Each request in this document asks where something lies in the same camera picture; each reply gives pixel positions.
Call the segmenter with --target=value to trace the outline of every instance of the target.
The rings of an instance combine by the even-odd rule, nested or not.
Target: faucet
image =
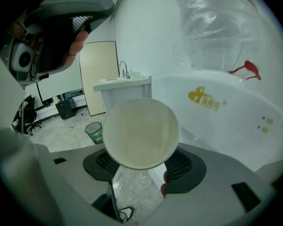
[[[127,79],[129,79],[129,78],[130,78],[130,74],[129,74],[129,71],[128,71],[128,69],[127,69],[127,64],[126,64],[126,62],[125,62],[125,61],[120,61],[120,62],[118,63],[118,66],[120,67],[122,63],[125,64],[125,68],[126,68],[126,72],[124,72],[124,70],[123,70],[123,76],[126,77]]]

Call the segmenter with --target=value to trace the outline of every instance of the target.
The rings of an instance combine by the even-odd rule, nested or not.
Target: floor
[[[94,121],[104,124],[105,118],[105,113],[90,116],[88,109],[84,108],[67,120],[57,116],[42,122],[42,128],[36,128],[30,139],[34,143],[47,146],[50,152],[91,146],[94,143],[85,133],[85,128]],[[134,217],[126,225],[138,225],[164,199],[147,170],[132,170],[120,166],[113,179],[113,188],[118,209],[127,206],[135,208]]]

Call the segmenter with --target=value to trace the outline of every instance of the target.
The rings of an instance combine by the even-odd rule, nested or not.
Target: clear plastic bag
[[[261,18],[251,0],[177,0],[181,34],[178,65],[232,72],[245,61],[260,64]],[[244,73],[249,77],[252,72]]]

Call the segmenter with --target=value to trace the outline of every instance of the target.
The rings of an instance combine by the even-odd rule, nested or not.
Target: red mark
[[[259,70],[258,68],[250,61],[245,61],[244,66],[239,67],[238,69],[235,69],[233,71],[230,71],[229,73],[236,73],[238,70],[242,69],[242,68],[246,68],[248,71],[251,71],[255,74],[255,76],[246,78],[246,80],[249,80],[251,78],[257,78],[258,80],[261,80],[261,77],[259,75]]]

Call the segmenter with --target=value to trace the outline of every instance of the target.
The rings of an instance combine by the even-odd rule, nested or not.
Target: wooden door
[[[118,77],[116,43],[96,42],[84,44],[79,54],[80,72],[86,103],[90,115],[105,112],[100,92],[93,91],[99,80]]]

